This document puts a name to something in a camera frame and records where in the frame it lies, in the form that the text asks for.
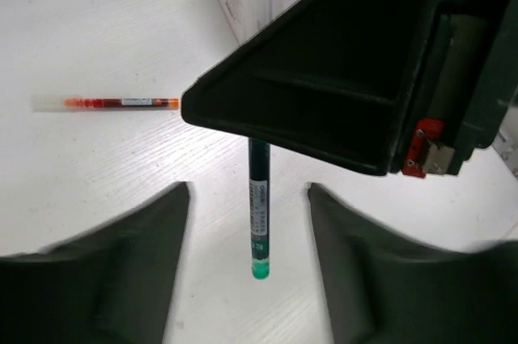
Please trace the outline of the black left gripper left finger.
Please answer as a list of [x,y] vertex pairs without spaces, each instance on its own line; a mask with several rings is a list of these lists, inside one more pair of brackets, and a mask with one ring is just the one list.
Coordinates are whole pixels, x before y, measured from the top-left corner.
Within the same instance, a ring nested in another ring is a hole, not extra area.
[[1,260],[4,343],[161,343],[189,214],[185,182],[36,253]]

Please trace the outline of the green gel pen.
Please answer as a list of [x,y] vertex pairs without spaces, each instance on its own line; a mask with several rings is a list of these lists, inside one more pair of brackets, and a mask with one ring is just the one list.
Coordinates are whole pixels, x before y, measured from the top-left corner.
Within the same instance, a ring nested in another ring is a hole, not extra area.
[[252,250],[252,274],[270,274],[270,145],[248,140],[248,198]]

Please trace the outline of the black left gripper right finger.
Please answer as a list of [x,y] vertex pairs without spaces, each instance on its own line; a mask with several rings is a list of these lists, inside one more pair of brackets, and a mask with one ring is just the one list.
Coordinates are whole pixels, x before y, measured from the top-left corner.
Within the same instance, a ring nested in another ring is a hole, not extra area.
[[514,343],[517,243],[462,253],[411,239],[308,187],[336,343]]

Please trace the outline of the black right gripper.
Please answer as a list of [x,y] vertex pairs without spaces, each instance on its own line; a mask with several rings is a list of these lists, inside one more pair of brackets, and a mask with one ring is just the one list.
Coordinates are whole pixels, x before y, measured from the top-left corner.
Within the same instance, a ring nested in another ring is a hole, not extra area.
[[517,93],[517,0],[425,0],[391,173],[457,175]]

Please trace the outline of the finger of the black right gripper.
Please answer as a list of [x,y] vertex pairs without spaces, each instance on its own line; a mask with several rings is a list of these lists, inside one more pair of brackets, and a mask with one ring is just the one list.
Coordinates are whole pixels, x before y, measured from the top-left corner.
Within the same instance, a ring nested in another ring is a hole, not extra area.
[[433,8],[433,0],[299,0],[200,77],[181,115],[354,172],[399,172]]

